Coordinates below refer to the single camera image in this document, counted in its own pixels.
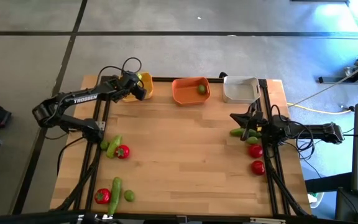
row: concrete floor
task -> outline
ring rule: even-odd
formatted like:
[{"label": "concrete floor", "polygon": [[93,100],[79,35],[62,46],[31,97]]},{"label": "concrete floor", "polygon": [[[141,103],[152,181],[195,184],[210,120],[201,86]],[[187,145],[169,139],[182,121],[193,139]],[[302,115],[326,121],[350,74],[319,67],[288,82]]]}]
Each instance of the concrete floor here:
[{"label": "concrete floor", "polygon": [[[71,31],[80,4],[80,0],[0,0],[0,30]],[[358,27],[343,3],[93,0],[88,2],[80,30],[358,32]],[[68,37],[0,37],[0,105],[13,112],[11,124],[0,129],[4,141],[0,146],[0,215],[9,213],[32,151],[38,127],[31,109],[50,96],[67,43]],[[143,70],[156,77],[217,77],[225,71],[230,75],[282,79],[287,101],[296,102],[327,87],[317,84],[317,77],[342,75],[343,67],[358,57],[358,39],[77,37],[61,91],[77,90],[83,75],[96,74],[105,65],[120,66],[131,56],[139,57]],[[302,105],[340,111],[339,105],[356,103],[358,86],[339,85]],[[334,116],[299,108],[291,108],[290,112],[294,120],[305,124],[334,121],[342,130],[353,125],[351,113]],[[61,133],[53,129],[48,135]],[[57,154],[64,144],[65,138],[44,143],[24,212],[48,210],[56,179]],[[351,138],[339,146],[319,143],[310,160],[322,175],[349,172],[351,162]],[[307,164],[302,166],[306,179],[315,177]],[[333,199],[322,204],[321,207],[329,208],[324,209],[324,214],[313,212],[333,218]]]}]

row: yellow bowl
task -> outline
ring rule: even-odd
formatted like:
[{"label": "yellow bowl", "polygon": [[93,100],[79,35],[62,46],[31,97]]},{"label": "yellow bowl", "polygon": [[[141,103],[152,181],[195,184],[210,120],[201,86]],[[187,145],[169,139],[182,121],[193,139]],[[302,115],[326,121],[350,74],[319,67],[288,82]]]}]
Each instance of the yellow bowl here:
[{"label": "yellow bowl", "polygon": [[[147,72],[142,72],[140,73],[142,75],[142,82],[144,84],[143,88],[146,89],[146,97],[144,98],[149,99],[152,97],[153,95],[153,80],[152,80],[152,76],[147,73]],[[133,102],[133,101],[138,101],[134,95],[130,94],[127,97],[125,97],[124,99],[122,99],[124,102]]]}]

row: wooden table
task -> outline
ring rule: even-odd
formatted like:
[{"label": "wooden table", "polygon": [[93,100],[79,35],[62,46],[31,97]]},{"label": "wooden table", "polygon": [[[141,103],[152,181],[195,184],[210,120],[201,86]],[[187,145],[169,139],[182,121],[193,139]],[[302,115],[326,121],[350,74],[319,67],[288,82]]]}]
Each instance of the wooden table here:
[{"label": "wooden table", "polygon": [[[82,88],[91,88],[96,76],[85,76]],[[281,80],[267,80],[270,102],[288,116]],[[131,189],[136,201],[123,198],[117,212],[272,216],[266,176],[255,176],[246,143],[230,137],[238,125],[230,113],[245,113],[248,105],[222,101],[222,83],[210,83],[211,97],[204,105],[177,106],[170,82],[154,82],[153,97],[132,103],[111,103],[105,139],[123,136],[131,148],[128,160],[101,156],[95,189],[111,188],[120,177],[122,189]],[[94,102],[77,105],[74,116],[92,117]],[[67,142],[80,133],[70,134]],[[50,208],[59,206],[78,182],[86,141],[66,149]],[[310,213],[298,153],[280,147],[285,183],[296,201]],[[84,187],[81,208],[85,207],[88,186]],[[279,211],[282,201],[276,186]],[[107,205],[93,203],[92,211],[106,212]]]}]

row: red tomato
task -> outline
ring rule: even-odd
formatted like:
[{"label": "red tomato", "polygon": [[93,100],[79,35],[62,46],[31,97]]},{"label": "red tomato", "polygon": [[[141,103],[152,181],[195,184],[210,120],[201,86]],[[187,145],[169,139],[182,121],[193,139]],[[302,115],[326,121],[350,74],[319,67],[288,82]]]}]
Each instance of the red tomato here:
[{"label": "red tomato", "polygon": [[94,195],[94,201],[98,204],[105,204],[110,202],[110,191],[109,189],[99,189]]},{"label": "red tomato", "polygon": [[262,161],[254,161],[251,164],[251,169],[252,169],[253,173],[256,175],[264,175],[265,171],[266,171],[264,163]]},{"label": "red tomato", "polygon": [[126,159],[129,157],[129,147],[126,145],[120,145],[116,149],[116,155],[119,159]]},{"label": "red tomato", "polygon": [[262,146],[255,144],[255,145],[249,146],[248,153],[253,158],[260,158],[263,156],[264,151],[262,149]]}]

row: white cable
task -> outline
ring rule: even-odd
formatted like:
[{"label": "white cable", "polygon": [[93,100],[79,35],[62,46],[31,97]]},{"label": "white cable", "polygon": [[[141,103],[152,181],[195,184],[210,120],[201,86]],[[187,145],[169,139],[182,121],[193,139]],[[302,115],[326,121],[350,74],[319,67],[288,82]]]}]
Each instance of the white cable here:
[{"label": "white cable", "polygon": [[305,99],[303,99],[303,100],[301,100],[301,101],[299,101],[299,102],[297,102],[297,103],[294,103],[293,105],[290,105],[289,108],[292,107],[292,106],[298,105],[298,104],[300,104],[300,103],[302,103],[302,102],[304,102],[304,101],[306,101],[306,100],[308,100],[308,99],[310,99],[310,98],[312,98],[312,97],[314,97],[314,96],[316,96],[316,95],[318,95],[318,94],[320,94],[320,93],[322,93],[322,92],[324,92],[324,91],[326,91],[326,90],[328,90],[328,89],[330,89],[330,88],[332,88],[332,87],[334,87],[334,86],[336,86],[336,85],[338,85],[338,84],[340,84],[340,83],[342,83],[343,81],[345,81],[345,80],[347,80],[348,78],[352,77],[352,76],[353,76],[354,74],[356,74],[357,72],[358,72],[358,69],[357,69],[356,71],[352,72],[349,76],[347,76],[347,77],[345,77],[345,78],[339,80],[337,83],[334,83],[334,84],[332,84],[331,86],[329,86],[329,87],[327,87],[327,88],[325,88],[325,89],[323,89],[323,90],[321,90],[321,91],[319,91],[319,92],[317,92],[317,93],[315,93],[315,94],[313,94],[313,95],[311,95],[311,96],[309,96],[309,97],[306,97]]}]

